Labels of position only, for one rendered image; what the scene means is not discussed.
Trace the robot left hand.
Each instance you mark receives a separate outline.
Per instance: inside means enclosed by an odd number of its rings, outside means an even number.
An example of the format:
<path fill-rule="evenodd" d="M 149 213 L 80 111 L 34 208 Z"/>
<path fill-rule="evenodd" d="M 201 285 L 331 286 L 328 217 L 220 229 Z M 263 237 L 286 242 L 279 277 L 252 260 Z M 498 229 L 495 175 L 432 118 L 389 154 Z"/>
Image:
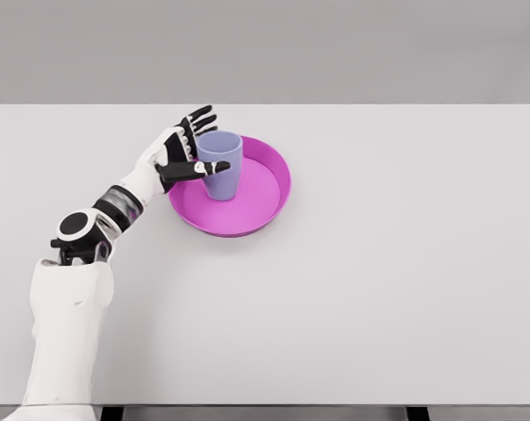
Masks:
<path fill-rule="evenodd" d="M 158 193 L 168 193 L 177 182 L 204 178 L 213 174 L 215 163 L 197 159 L 196 139 L 211 131 L 218 116 L 211 105 L 192 111 L 181 121 L 166 129 L 142 153 L 137 165 L 147 168 L 155 177 Z"/>

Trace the lavender plastic cup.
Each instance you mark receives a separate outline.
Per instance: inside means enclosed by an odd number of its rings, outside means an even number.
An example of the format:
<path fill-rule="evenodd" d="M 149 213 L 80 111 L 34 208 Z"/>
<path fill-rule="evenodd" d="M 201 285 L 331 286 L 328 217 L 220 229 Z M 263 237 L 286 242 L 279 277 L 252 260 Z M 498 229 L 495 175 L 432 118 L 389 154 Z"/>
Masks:
<path fill-rule="evenodd" d="M 233 132 L 211 131 L 196 139 L 198 159 L 216 164 L 204 186 L 211 199 L 228 201 L 235 197 L 240 183 L 243 141 Z"/>

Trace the magenta round plate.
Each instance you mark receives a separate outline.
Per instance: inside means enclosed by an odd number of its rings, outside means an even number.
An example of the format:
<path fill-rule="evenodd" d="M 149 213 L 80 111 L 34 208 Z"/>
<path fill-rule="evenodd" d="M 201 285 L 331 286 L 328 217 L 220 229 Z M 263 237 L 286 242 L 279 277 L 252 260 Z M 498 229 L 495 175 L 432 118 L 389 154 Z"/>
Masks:
<path fill-rule="evenodd" d="M 261 140 L 242 139 L 240 186 L 232 200 L 211 199 L 201 180 L 170 190 L 169 201 L 184 222 L 210 235 L 235 238 L 259 231 L 282 211 L 292 184 L 286 160 Z"/>

